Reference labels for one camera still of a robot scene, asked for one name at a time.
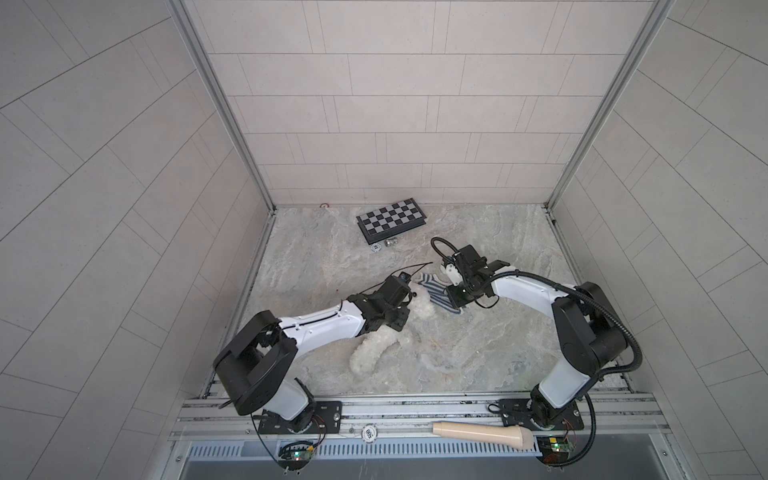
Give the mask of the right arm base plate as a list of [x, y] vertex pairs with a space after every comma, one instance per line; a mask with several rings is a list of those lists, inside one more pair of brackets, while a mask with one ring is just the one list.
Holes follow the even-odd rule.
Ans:
[[584, 420], [575, 401], [554, 408], [545, 400], [501, 399], [496, 403], [496, 413], [504, 426], [521, 426], [531, 431], [584, 429]]

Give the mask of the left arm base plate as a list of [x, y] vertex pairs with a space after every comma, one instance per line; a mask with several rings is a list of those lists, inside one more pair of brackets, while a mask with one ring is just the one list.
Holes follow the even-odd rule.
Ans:
[[316, 401], [291, 421], [264, 410], [257, 431], [262, 435], [338, 434], [342, 408], [341, 401]]

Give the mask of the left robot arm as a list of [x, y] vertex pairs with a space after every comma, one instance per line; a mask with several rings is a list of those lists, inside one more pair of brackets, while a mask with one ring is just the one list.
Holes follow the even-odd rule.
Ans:
[[261, 410], [292, 422], [298, 430], [312, 422], [316, 401], [306, 386], [287, 374], [293, 361], [339, 340], [386, 326], [400, 332], [413, 298], [411, 276], [388, 276], [378, 289], [354, 294], [339, 305], [297, 317], [255, 314], [213, 361], [215, 373], [240, 416]]

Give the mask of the white teddy bear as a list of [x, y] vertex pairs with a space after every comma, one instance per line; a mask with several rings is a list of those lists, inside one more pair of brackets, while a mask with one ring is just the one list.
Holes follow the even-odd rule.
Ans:
[[426, 328], [427, 320], [436, 314], [428, 290], [418, 283], [411, 283], [410, 287], [416, 296], [409, 306], [410, 313], [405, 327], [398, 332], [389, 326], [382, 326], [366, 334], [349, 359], [350, 369], [356, 376], [372, 374], [382, 354], [395, 343], [405, 347], [414, 344]]

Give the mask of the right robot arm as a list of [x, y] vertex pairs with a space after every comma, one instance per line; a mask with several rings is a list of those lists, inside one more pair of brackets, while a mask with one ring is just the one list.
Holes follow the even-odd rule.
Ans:
[[637, 342], [594, 283], [566, 286], [504, 261], [489, 262], [471, 245], [443, 255], [442, 269], [450, 280], [446, 293], [455, 308], [477, 304], [482, 297], [497, 297], [526, 305], [554, 321], [561, 359], [527, 401], [499, 403], [507, 424], [539, 431], [568, 425], [581, 429], [577, 402], [605, 376], [624, 371], [608, 364], [627, 348], [635, 356], [632, 367], [642, 361]]

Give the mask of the blue white striped sweater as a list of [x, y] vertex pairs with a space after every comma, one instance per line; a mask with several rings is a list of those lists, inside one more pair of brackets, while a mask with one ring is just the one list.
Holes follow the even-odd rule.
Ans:
[[462, 313], [461, 308], [455, 307], [449, 298], [447, 291], [448, 284], [442, 282], [437, 276], [423, 273], [418, 284], [427, 291], [432, 304], [455, 315]]

